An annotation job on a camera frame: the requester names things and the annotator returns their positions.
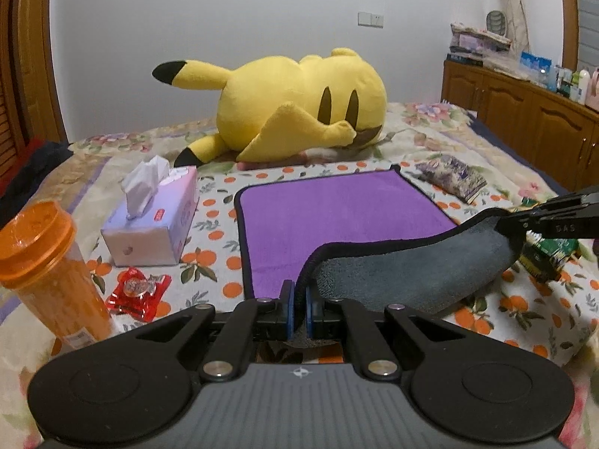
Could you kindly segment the yellow Pikachu plush toy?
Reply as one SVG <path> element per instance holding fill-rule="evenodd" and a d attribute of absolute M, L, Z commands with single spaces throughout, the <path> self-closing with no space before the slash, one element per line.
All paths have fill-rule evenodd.
<path fill-rule="evenodd" d="M 228 152 L 262 163 L 314 148 L 361 149 L 380 136 L 387 112 L 382 78 L 348 48 L 298 61 L 268 56 L 237 69 L 169 61 L 152 75 L 177 88 L 220 93 L 215 134 L 189 144 L 176 166 L 200 166 Z"/>

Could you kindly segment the wooden louvered wardrobe door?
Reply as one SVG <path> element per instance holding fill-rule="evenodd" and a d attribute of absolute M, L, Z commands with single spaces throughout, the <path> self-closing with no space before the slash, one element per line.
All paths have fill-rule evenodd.
<path fill-rule="evenodd" d="M 64 142 L 50 0 L 1 0 L 1 183 L 44 141 Z"/>

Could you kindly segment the purple snack packet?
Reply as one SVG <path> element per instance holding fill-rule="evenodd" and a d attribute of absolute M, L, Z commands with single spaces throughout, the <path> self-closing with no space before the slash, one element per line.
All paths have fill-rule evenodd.
<path fill-rule="evenodd" d="M 458 158 L 442 154 L 416 164 L 420 175 L 446 193 L 470 204 L 487 185 L 484 176 Z"/>

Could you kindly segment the floral bed quilt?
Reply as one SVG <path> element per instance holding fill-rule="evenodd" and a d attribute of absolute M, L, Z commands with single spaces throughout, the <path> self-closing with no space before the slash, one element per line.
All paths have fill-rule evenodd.
<path fill-rule="evenodd" d="M 77 241 L 101 294 L 116 288 L 114 266 L 100 227 L 121 202 L 121 179 L 140 161 L 174 158 L 192 140 L 213 131 L 200 120 L 138 134 L 99 135 L 74 143 L 69 158 L 37 186 L 35 201 L 56 201 L 75 220 Z M 234 195 L 255 183 L 358 173 L 393 164 L 412 176 L 418 162 L 448 153 L 474 166 L 487 185 L 471 205 L 429 183 L 423 191 L 447 216 L 462 222 L 489 208 L 512 208 L 523 200 L 545 201 L 557 187 L 502 144 L 477 130 L 466 110 L 449 103 L 393 103 L 382 138 L 358 152 L 312 151 L 287 165 L 244 171 L 231 160 L 198 173 L 200 200 L 183 261 L 165 274 L 171 285 L 157 307 L 159 316 L 210 303 L 222 311 L 244 298 Z M 574 412 L 562 432 L 571 448 L 598 444 L 598 266 L 589 241 L 555 282 L 541 284 L 523 266 L 511 266 L 487 289 L 448 313 L 449 321 L 475 333 L 550 358 L 566 368 L 576 389 Z M 27 385 L 44 363 L 64 351 L 56 339 L 10 293 L 1 295 L 1 444 L 33 448 L 42 438 L 27 408 Z"/>

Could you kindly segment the white wall switch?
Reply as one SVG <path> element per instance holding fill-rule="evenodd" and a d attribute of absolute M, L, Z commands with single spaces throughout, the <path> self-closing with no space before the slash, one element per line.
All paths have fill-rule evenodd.
<path fill-rule="evenodd" d="M 358 26 L 359 27 L 384 27 L 384 17 L 382 14 L 369 13 L 360 11 L 358 13 Z"/>

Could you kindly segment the bottles on cabinet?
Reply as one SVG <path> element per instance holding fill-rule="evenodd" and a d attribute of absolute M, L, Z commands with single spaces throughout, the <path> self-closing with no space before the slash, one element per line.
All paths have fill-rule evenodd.
<path fill-rule="evenodd" d="M 520 54 L 520 68 L 529 81 L 597 112 L 598 69 L 573 71 L 526 52 Z"/>

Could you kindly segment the stack of folded items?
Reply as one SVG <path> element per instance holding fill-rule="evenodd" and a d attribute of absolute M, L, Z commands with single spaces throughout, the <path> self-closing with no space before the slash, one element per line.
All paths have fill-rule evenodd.
<path fill-rule="evenodd" d="M 512 41 L 507 37 L 507 20 L 502 11 L 488 12 L 485 28 L 460 22 L 452 22 L 450 27 L 448 60 L 481 67 L 486 57 L 504 56 L 511 51 Z"/>

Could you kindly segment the purple and grey towel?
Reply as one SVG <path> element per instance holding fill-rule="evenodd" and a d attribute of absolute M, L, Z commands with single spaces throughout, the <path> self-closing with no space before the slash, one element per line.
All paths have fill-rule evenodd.
<path fill-rule="evenodd" d="M 439 314 L 518 260 L 525 234 L 495 229 L 490 208 L 455 224 L 398 166 L 245 187 L 234 197 L 246 298 L 276 298 L 294 282 L 294 330 L 305 326 L 305 291 L 369 310 L 399 303 Z"/>

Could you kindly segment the red candy wrapper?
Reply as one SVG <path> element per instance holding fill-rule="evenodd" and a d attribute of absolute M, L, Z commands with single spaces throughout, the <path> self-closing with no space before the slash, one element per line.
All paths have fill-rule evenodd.
<path fill-rule="evenodd" d="M 106 306 L 114 314 L 128 314 L 141 322 L 152 322 L 158 304 L 171 286 L 171 276 L 145 276 L 136 268 L 118 274 L 117 286 L 107 297 Z"/>

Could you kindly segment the orange plastic bottle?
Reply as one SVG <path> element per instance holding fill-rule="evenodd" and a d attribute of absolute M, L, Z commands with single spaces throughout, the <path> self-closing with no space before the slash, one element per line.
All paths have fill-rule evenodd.
<path fill-rule="evenodd" d="M 25 207 L 1 229 L 1 286 L 74 350 L 114 333 L 74 220 L 55 201 Z"/>

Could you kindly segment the green gold snack packet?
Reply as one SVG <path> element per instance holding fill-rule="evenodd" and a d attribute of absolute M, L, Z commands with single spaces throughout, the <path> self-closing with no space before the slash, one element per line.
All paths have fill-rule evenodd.
<path fill-rule="evenodd" d="M 525 199 L 516 212 L 543 204 Z M 566 261 L 579 247 L 579 239 L 546 239 L 540 234 L 526 232 L 526 242 L 520 262 L 529 274 L 541 283 L 557 280 Z"/>

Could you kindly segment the brown wooden cabinet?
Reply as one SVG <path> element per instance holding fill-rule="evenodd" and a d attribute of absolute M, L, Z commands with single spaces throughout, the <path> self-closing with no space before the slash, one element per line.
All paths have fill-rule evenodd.
<path fill-rule="evenodd" d="M 567 190 L 598 183 L 598 113 L 532 83 L 444 62 L 442 99 L 472 110 L 499 143 Z"/>

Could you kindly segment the pink tissue box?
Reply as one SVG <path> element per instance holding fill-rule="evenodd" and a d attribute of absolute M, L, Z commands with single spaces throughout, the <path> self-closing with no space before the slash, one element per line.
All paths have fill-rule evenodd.
<path fill-rule="evenodd" d="M 197 169 L 154 156 L 121 181 L 123 202 L 100 229 L 116 266 L 174 266 L 198 204 Z"/>

